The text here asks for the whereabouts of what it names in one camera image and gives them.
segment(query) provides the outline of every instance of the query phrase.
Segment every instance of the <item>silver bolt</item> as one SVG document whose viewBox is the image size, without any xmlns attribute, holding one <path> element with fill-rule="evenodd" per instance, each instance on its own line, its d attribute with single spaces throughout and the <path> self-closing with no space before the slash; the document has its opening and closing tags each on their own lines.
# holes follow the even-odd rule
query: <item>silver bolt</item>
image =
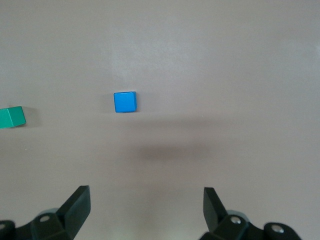
<svg viewBox="0 0 320 240">
<path fill-rule="evenodd" d="M 41 223 L 43 223 L 43 222 L 48 221 L 49 219 L 50 219 L 50 217 L 49 217 L 48 215 L 46 215 L 46 216 L 41 217 L 39 221 L 40 221 Z"/>
<path fill-rule="evenodd" d="M 281 226 L 276 225 L 276 224 L 272 225 L 271 228 L 273 231 L 275 231 L 276 233 L 279 233 L 279 234 L 283 234 L 285 232 L 285 230 Z"/>
<path fill-rule="evenodd" d="M 233 222 L 234 224 L 240 224 L 241 220 L 237 216 L 232 216 L 231 217 L 231 222 Z"/>
</svg>

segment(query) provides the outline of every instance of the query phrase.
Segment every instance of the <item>black mechanical part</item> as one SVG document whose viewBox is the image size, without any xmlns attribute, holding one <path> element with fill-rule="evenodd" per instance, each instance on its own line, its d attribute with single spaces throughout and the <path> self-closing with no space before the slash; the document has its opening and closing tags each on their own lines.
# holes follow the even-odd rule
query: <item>black mechanical part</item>
<svg viewBox="0 0 320 240">
<path fill-rule="evenodd" d="M 200 240 L 301 240 L 285 224 L 269 222 L 262 230 L 239 215 L 228 214 L 212 187 L 204 188 L 203 214 L 209 232 Z"/>
<path fill-rule="evenodd" d="M 73 240 L 90 210 L 90 188 L 80 186 L 56 213 L 41 214 L 18 228 L 0 220 L 0 240 Z"/>
</svg>

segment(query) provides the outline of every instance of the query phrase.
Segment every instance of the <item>cube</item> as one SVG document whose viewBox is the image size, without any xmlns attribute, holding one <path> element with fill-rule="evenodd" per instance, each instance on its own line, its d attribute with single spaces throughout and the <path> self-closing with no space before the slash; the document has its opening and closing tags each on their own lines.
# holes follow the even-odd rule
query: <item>cube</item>
<svg viewBox="0 0 320 240">
<path fill-rule="evenodd" d="M 116 113 L 132 113 L 137 110 L 135 91 L 116 92 L 113 94 Z"/>
<path fill-rule="evenodd" d="M 12 128 L 26 123 L 21 106 L 0 109 L 0 129 Z"/>
</svg>

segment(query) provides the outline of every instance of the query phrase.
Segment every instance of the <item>blue cube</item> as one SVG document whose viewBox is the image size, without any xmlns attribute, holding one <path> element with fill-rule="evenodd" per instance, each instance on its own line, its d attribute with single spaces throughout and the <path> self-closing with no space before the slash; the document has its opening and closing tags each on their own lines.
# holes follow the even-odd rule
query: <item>blue cube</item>
<svg viewBox="0 0 320 240">
<path fill-rule="evenodd" d="M 135 91 L 116 92 L 113 94 L 116 113 L 132 113 L 137 110 Z"/>
</svg>

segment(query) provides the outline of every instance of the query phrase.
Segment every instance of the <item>green cube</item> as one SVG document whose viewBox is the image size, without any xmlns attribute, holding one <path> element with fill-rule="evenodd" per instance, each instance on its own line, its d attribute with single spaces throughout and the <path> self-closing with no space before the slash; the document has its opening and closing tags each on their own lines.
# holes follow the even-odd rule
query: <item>green cube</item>
<svg viewBox="0 0 320 240">
<path fill-rule="evenodd" d="M 21 106 L 0 109 L 0 129 L 12 128 L 26 123 Z"/>
</svg>

